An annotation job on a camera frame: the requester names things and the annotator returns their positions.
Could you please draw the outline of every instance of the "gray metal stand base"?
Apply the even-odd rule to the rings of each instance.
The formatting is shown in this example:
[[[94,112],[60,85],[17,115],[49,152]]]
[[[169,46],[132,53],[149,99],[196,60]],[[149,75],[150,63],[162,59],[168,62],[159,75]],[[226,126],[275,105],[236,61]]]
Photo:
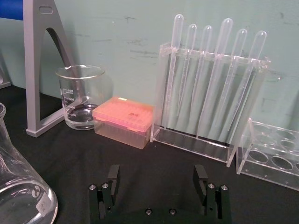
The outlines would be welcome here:
[[[33,137],[38,137],[41,134],[48,131],[50,128],[54,127],[58,123],[64,120],[64,110],[61,108],[60,110],[52,113],[50,116],[42,119],[40,121],[40,125],[36,127],[36,131],[30,130],[29,128],[26,129],[26,133]]]
[[[64,65],[74,65],[74,61],[54,0],[24,0],[23,12],[28,125],[26,132],[38,137],[64,119],[64,111],[60,109],[40,120],[40,62],[45,31],[52,37]]]

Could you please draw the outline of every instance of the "black tablecloth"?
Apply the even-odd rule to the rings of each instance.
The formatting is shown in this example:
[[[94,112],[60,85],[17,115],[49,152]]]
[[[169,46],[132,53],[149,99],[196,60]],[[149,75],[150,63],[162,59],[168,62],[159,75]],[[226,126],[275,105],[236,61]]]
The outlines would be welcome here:
[[[158,142],[143,150],[99,136],[70,129],[64,122],[38,138],[26,135],[26,94],[17,87],[0,90],[0,102],[14,146],[50,185],[58,197],[56,224],[87,224],[87,189],[106,180],[109,167],[121,165],[116,212],[147,207],[175,207],[199,211],[192,172],[204,165],[209,180],[230,189],[233,223],[297,224],[299,192],[246,175],[237,175],[235,163],[227,168],[217,162]],[[60,99],[41,94],[41,115],[61,107]]]

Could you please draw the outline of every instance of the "glass flask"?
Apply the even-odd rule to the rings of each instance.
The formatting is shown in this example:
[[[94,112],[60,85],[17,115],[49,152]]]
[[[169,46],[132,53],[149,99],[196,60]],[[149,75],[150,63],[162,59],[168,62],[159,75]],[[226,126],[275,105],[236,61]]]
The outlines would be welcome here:
[[[0,103],[0,223],[52,224],[58,203],[53,190],[12,145]]]

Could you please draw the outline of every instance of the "light blue wall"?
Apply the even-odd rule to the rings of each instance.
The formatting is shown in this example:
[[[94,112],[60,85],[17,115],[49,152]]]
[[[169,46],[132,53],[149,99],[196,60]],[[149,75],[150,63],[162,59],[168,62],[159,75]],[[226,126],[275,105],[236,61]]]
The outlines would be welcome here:
[[[196,23],[199,33],[213,26],[214,41],[221,21],[234,20],[232,34],[248,30],[245,52],[253,37],[268,33],[263,55],[271,63],[252,117],[299,130],[299,1],[297,0],[56,0],[77,63],[102,66],[114,81],[114,94],[154,104],[157,56],[171,40],[173,18],[181,13],[185,29]],[[23,22],[0,19],[2,66],[14,85],[24,87]],[[54,71],[63,66],[45,36],[42,52],[42,92],[59,97]]]

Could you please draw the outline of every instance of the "plastic pipette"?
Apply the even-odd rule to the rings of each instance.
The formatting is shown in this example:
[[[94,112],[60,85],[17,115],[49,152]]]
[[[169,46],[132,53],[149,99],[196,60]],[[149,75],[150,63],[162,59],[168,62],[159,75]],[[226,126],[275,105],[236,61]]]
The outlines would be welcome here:
[[[218,140],[218,137],[221,132],[221,123],[225,114],[225,110],[227,108],[229,102],[229,95],[231,94],[231,85],[235,78],[235,72],[238,68],[238,59],[241,56],[243,51],[244,43],[247,37],[247,30],[240,29],[237,32],[237,36],[235,38],[235,43],[233,46],[233,50],[231,53],[232,62],[228,69],[228,74],[225,80],[225,84],[221,93],[220,101],[216,109],[216,114],[212,122],[212,127],[209,132],[208,138]]]
[[[225,122],[225,125],[223,127],[223,131],[220,135],[220,140],[225,140],[227,138],[227,131],[230,130],[231,126],[232,126],[232,123],[236,117],[236,114],[240,108],[240,105],[241,105],[241,101],[243,99],[243,96],[244,96],[244,93],[245,93],[245,90],[247,88],[247,85],[248,85],[248,82],[249,82],[249,79],[250,79],[250,75],[252,73],[252,70],[254,68],[254,65],[255,65],[255,61],[257,59],[259,59],[260,55],[261,55],[261,52],[262,52],[262,49],[263,49],[263,46],[265,44],[265,41],[266,41],[266,37],[267,37],[267,33],[265,31],[259,31],[255,38],[254,38],[254,41],[252,43],[252,47],[251,47],[251,50],[249,52],[249,57],[248,57],[248,60],[249,60],[249,64],[243,74],[243,77],[242,77],[242,80],[240,82],[240,86],[235,94],[235,98],[233,100],[233,108],[232,108],[232,112],[230,112],[228,115],[229,115],[229,118],[226,120]]]
[[[166,89],[166,96],[165,96],[165,108],[164,108],[164,128],[168,125],[168,118],[169,118],[169,108],[170,108],[170,100],[171,100],[171,93],[172,93],[172,84],[173,84],[173,76],[176,64],[176,52],[179,49],[181,44],[181,36],[184,24],[184,17],[181,14],[176,15],[174,18],[173,30],[172,30],[172,39],[171,39],[171,59],[170,59],[170,67],[169,67],[169,74],[167,80],[167,89]]]
[[[201,39],[200,47],[199,47],[199,51],[201,52],[201,54],[199,56],[197,71],[196,71],[195,80],[194,80],[194,87],[193,87],[193,91],[192,91],[191,111],[193,108],[194,98],[195,98],[195,96],[197,96],[196,90],[197,90],[197,85],[199,82],[199,77],[201,77],[203,67],[204,67],[203,66],[204,57],[206,55],[206,52],[209,51],[211,37],[212,37],[212,31],[213,30],[212,30],[211,26],[206,26],[202,33],[202,39]]]
[[[222,62],[222,56],[225,53],[226,46],[228,44],[228,38],[231,32],[233,26],[233,20],[230,18],[225,19],[220,28],[220,33],[215,49],[215,59],[214,59],[214,65],[212,68],[211,78],[209,82],[209,86],[206,92],[206,98],[204,102],[204,106],[199,118],[199,125],[197,129],[197,137],[201,135],[199,133],[200,130],[202,130],[202,133],[205,135],[205,131],[208,131],[207,127],[204,127],[204,123],[209,122],[211,120],[212,116],[212,110],[213,105],[216,100],[217,91],[218,91],[218,85],[219,80],[221,77],[223,62]]]
[[[187,31],[187,40],[186,40],[186,45],[185,45],[185,59],[184,59],[184,64],[183,64],[183,74],[182,74],[182,78],[181,78],[181,84],[179,87],[179,95],[178,95],[177,116],[178,116],[179,111],[182,106],[182,99],[183,99],[183,95],[184,95],[184,91],[185,91],[186,78],[187,78],[188,69],[189,69],[190,53],[193,51],[193,48],[194,48],[196,30],[197,30],[196,25],[191,24],[188,27],[188,31]]]

